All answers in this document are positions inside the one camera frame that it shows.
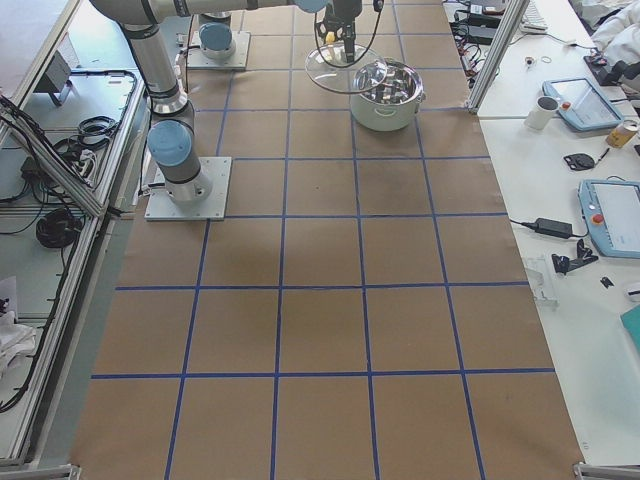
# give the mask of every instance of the metal plate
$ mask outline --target metal plate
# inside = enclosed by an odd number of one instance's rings
[[[200,157],[202,169],[213,181],[213,189],[207,198],[199,202],[181,204],[171,200],[167,191],[154,190],[149,196],[145,218],[147,220],[222,220],[227,208],[231,157]],[[156,183],[164,182],[158,170]]]
[[[233,38],[236,41],[236,51],[229,58],[216,61],[206,57],[199,48],[194,48],[189,50],[187,67],[193,70],[246,70],[251,34],[249,32],[233,32]],[[198,32],[193,34],[190,45],[200,45]]]

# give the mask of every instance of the keyboard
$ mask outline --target keyboard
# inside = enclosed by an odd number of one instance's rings
[[[538,12],[534,0],[529,0],[527,11],[520,22],[520,31],[524,33],[544,34],[547,32],[547,22]]]

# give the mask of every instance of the aluminum frame rail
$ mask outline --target aluminum frame rail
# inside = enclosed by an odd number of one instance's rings
[[[82,469],[75,465],[0,473],[0,480],[80,480]]]
[[[577,480],[640,480],[638,467],[594,467],[579,463],[573,471]]]
[[[502,62],[502,57],[504,57],[507,48],[509,48],[509,43],[511,43],[511,39],[518,29],[518,25],[520,25],[520,21],[528,5],[529,0],[511,0],[507,5],[507,10],[500,21],[496,36],[493,42],[491,42],[487,59],[473,85],[469,100],[467,100],[467,108],[471,113],[478,113],[480,104],[496,76],[500,62]]]

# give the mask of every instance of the grid square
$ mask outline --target grid square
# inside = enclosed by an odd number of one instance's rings
[[[489,156],[480,120],[466,109],[422,111],[418,124],[427,157]]]
[[[361,372],[367,369],[362,291],[286,290],[280,370]]]
[[[221,112],[196,112],[195,146],[199,156],[213,157],[216,155],[221,128]]]
[[[552,368],[528,286],[452,288],[466,368]]]
[[[373,9],[364,9],[362,15],[356,20],[358,39],[357,43],[361,45],[367,45],[360,38],[360,34],[372,34],[376,25],[376,19],[378,14],[374,13]],[[380,14],[380,23],[378,24],[378,33],[381,35],[396,35],[398,33],[398,27],[396,26],[396,16],[393,8],[385,8]]]
[[[223,109],[227,103],[232,74],[211,70],[189,70],[189,99],[199,109]]]
[[[116,291],[94,373],[182,371],[193,291]]]
[[[291,112],[290,131],[290,157],[353,157],[349,112]]]
[[[277,70],[291,65],[291,36],[251,35],[247,69]]]
[[[430,213],[421,160],[358,160],[360,213]]]
[[[220,154],[282,158],[286,139],[287,112],[227,112]]]
[[[469,98],[469,85],[462,70],[419,70],[426,100],[423,108],[461,108]]]
[[[438,227],[450,282],[526,282],[506,216],[441,217]]]
[[[288,219],[286,285],[361,285],[355,219]]]
[[[307,60],[307,56],[315,49],[316,42],[313,39],[313,35],[296,35],[293,38],[292,68],[304,70],[304,64]]]
[[[276,479],[373,480],[366,378],[280,380]]]
[[[282,220],[236,219],[211,226],[204,285],[278,285]]]
[[[402,44],[406,63],[413,68],[462,69],[450,32],[441,35],[404,35]]]
[[[233,77],[229,108],[240,110],[289,107],[289,72],[238,72]]]
[[[353,170],[352,160],[290,161],[287,214],[355,215]]]
[[[398,25],[407,33],[451,33],[442,5],[397,5]]]
[[[190,372],[273,372],[278,292],[202,290]]]
[[[272,7],[246,10],[242,29],[254,35],[291,35],[293,33],[293,9],[291,7]]]
[[[420,158],[420,143],[414,122],[400,130],[376,132],[354,120],[357,158]]]
[[[171,479],[269,478],[272,416],[272,379],[187,380]]]
[[[231,170],[226,215],[281,215],[283,160],[236,160]]]
[[[443,288],[368,289],[367,306],[374,370],[459,368]]]
[[[368,45],[371,41],[371,34],[358,31],[358,43]],[[395,58],[402,61],[402,49],[400,48],[400,37],[396,34],[377,34],[371,49],[384,58]]]
[[[204,227],[204,222],[147,222],[136,215],[118,285],[195,285]]]
[[[92,480],[164,478],[179,383],[92,380],[70,462]]]
[[[367,284],[442,282],[430,218],[367,218],[362,229]]]
[[[473,375],[468,382],[488,479],[574,478],[572,465],[583,459],[555,374]]]
[[[291,73],[291,108],[329,110],[349,108],[346,95],[336,95],[311,81],[307,72]]]
[[[490,159],[429,160],[427,172],[438,213],[506,211]],[[464,178],[473,178],[473,183],[461,181]]]
[[[460,376],[376,377],[374,391],[381,477],[480,479]]]

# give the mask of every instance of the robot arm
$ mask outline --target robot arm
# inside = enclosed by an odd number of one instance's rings
[[[306,12],[317,13],[326,7],[322,22],[325,36],[328,31],[334,32],[344,41],[347,59],[349,52],[353,59],[355,18],[362,12],[362,0],[91,0],[91,3],[120,24],[129,43],[151,98],[154,126],[147,136],[147,147],[164,175],[171,201],[182,205],[206,203],[213,184],[195,152],[194,109],[169,61],[158,24],[170,16],[208,14],[215,20],[216,14],[232,10],[295,4]],[[209,26],[205,35],[200,32],[203,53],[206,49],[219,52],[231,48],[228,25],[214,21]],[[197,214],[199,218],[206,215]]]
[[[154,113],[161,116],[188,108],[187,96],[179,86],[159,35],[158,24],[167,17],[293,4],[305,12],[316,13],[326,7],[321,36],[324,38],[328,31],[336,32],[345,43],[347,60],[352,61],[355,19],[362,12],[362,0],[91,0],[91,3],[121,25],[149,90]]]

